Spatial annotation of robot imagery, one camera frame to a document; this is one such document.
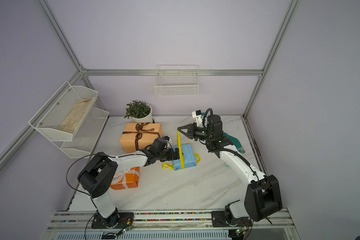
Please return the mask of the yellow ribbon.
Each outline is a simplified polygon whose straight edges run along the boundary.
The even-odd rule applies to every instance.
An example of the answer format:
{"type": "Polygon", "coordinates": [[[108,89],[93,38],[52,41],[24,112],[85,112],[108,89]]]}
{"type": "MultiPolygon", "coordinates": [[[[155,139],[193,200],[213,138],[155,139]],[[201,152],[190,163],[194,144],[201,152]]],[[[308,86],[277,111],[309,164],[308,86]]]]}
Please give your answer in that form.
{"type": "MultiPolygon", "coordinates": [[[[181,159],[181,162],[183,162],[183,153],[182,153],[182,145],[185,145],[185,144],[182,144],[181,143],[181,138],[180,138],[180,132],[177,131],[177,146],[175,148],[179,148],[180,150],[180,159],[181,159]]],[[[170,170],[173,170],[174,171],[174,167],[173,167],[173,161],[172,161],[172,164],[167,164],[167,163],[163,163],[162,164],[162,169],[170,169],[170,170]]]]}

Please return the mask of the light blue gift box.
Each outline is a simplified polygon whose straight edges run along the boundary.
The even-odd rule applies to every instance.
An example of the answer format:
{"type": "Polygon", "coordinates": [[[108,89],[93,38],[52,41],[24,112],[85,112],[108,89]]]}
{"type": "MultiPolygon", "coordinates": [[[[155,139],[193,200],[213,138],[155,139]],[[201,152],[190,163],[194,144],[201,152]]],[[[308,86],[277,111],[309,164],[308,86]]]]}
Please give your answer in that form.
{"type": "Polygon", "coordinates": [[[182,169],[196,167],[197,163],[200,161],[200,156],[193,152],[191,144],[185,144],[181,147],[183,153],[183,162],[181,162],[181,159],[173,160],[174,170],[179,171],[182,169]]]}

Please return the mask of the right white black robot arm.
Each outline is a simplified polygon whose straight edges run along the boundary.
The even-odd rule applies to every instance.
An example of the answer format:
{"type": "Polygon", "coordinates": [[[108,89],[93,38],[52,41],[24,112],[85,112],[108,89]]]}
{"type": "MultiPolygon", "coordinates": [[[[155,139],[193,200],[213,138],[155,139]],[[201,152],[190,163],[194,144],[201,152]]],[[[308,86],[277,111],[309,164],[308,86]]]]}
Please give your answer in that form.
{"type": "Polygon", "coordinates": [[[273,175],[267,176],[239,153],[234,142],[224,133],[220,116],[203,116],[200,123],[195,121],[178,127],[178,132],[191,140],[203,141],[208,152],[216,154],[228,164],[246,184],[245,198],[225,207],[225,218],[229,225],[235,225],[241,218],[258,222],[282,210],[278,179],[273,175]]]}

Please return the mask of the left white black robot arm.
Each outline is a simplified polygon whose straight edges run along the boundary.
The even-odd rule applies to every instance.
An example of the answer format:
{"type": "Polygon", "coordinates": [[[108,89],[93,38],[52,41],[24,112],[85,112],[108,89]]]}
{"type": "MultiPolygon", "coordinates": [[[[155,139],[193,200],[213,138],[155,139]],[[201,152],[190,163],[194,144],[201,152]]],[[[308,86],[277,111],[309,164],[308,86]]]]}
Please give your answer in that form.
{"type": "Polygon", "coordinates": [[[77,179],[89,194],[97,213],[105,221],[118,221],[119,212],[112,202],[109,188],[116,173],[136,167],[146,167],[160,162],[179,160],[183,157],[179,147],[168,145],[169,137],[154,142],[134,153],[111,157],[104,152],[94,154],[77,179]]]}

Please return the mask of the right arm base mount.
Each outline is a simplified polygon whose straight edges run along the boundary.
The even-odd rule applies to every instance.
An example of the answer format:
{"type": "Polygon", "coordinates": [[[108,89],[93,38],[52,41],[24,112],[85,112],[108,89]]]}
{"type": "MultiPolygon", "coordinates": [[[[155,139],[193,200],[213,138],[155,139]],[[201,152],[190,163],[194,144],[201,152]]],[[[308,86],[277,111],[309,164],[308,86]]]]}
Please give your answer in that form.
{"type": "Polygon", "coordinates": [[[244,201],[237,200],[225,206],[223,211],[212,211],[212,225],[217,227],[252,227],[253,221],[247,210],[244,201]]]}

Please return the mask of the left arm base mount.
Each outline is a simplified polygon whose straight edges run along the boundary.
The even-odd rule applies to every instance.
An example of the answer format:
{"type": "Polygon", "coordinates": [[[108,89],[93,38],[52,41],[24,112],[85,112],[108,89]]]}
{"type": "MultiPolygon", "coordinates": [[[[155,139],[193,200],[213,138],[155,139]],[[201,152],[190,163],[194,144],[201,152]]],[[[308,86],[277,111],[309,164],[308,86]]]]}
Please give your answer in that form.
{"type": "Polygon", "coordinates": [[[134,213],[114,212],[108,218],[95,213],[91,229],[125,229],[133,223],[134,213]]]}

